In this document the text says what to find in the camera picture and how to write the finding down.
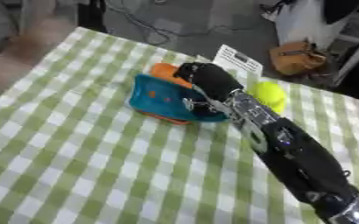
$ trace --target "brown bag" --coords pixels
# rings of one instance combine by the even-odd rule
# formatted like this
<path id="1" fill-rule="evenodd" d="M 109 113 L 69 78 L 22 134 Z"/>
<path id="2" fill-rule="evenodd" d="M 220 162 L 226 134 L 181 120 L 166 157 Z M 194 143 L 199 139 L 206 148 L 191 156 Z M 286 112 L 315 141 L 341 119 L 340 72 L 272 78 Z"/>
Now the brown bag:
<path id="1" fill-rule="evenodd" d="M 270 49 L 273 66 L 282 74 L 302 74 L 320 67 L 327 58 L 306 41 L 293 42 Z"/>

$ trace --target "cable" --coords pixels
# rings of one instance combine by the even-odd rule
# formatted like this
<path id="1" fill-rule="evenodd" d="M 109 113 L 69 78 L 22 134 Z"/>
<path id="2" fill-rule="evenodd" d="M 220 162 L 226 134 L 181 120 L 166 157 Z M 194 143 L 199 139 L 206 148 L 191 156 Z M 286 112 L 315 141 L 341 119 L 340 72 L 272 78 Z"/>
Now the cable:
<path id="1" fill-rule="evenodd" d="M 155 27 L 154 25 L 149 24 L 148 22 L 145 22 L 144 20 L 136 17 L 126 7 L 124 0 L 120 1 L 120 4 L 121 4 L 120 6 L 115 6 L 112 3 L 112 0 L 106 0 L 106 4 L 108 5 L 108 9 L 123 14 L 131 24 L 135 25 L 140 30 L 140 32 L 142 33 L 141 36 L 144 39 L 144 42 L 146 42 L 146 43 L 148 43 L 150 45 L 153 45 L 153 46 L 161 46 L 161 45 L 164 45 L 164 44 L 170 42 L 171 38 L 167 34 L 171 34 L 171 35 L 177 36 L 179 38 L 191 38 L 191 37 L 199 37 L 199 36 L 208 36 L 209 34 L 211 34 L 211 32 L 213 32 L 214 30 L 217 30 L 217 29 L 226 29 L 226 30 L 230 30 L 232 32 L 254 30 L 254 26 L 233 28 L 233 27 L 228 26 L 228 25 L 216 25 L 216 26 L 213 26 L 213 27 L 207 29 L 206 31 L 196 31 L 196 32 L 189 32 L 189 33 L 177 33 L 175 31 L 170 31 L 170 30 L 167 30 L 167 29 L 162 29 L 162 28 Z M 146 36 L 144 35 L 143 31 L 141 30 L 141 28 L 151 30 L 152 32 L 158 34 L 163 40 L 158 42 L 158 43 L 149 42 L 148 39 L 146 38 Z"/>

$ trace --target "yellow ball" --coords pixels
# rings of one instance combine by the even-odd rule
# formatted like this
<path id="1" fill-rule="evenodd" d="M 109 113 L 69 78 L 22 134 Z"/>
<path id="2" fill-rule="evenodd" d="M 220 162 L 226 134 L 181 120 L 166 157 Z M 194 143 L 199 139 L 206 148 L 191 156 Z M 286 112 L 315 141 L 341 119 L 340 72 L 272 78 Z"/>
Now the yellow ball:
<path id="1" fill-rule="evenodd" d="M 250 89 L 249 94 L 278 114 L 285 109 L 285 90 L 276 83 L 259 82 Z"/>

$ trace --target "checkered tablecloth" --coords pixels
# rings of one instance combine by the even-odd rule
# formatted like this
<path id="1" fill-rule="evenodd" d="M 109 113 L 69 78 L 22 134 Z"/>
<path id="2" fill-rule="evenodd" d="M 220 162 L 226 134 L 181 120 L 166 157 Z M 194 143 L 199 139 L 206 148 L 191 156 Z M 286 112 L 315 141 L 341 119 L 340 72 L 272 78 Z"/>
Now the checkered tablecloth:
<path id="1" fill-rule="evenodd" d="M 139 114 L 135 74 L 193 58 L 78 28 L 0 97 L 2 223 L 316 223 L 228 123 Z M 258 78 L 239 78 L 251 85 Z M 353 99 L 278 82 L 359 187 Z"/>

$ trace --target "robotic arm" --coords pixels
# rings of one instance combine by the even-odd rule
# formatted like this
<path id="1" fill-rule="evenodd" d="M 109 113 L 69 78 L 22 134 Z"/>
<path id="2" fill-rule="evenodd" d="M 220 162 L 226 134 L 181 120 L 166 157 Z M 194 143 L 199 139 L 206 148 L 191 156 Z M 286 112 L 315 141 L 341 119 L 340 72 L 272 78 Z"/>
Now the robotic arm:
<path id="1" fill-rule="evenodd" d="M 359 224 L 359 191 L 348 182 L 348 172 L 303 129 L 245 94 L 214 64 L 186 63 L 174 76 L 191 82 L 223 112 L 275 177 L 324 222 Z"/>

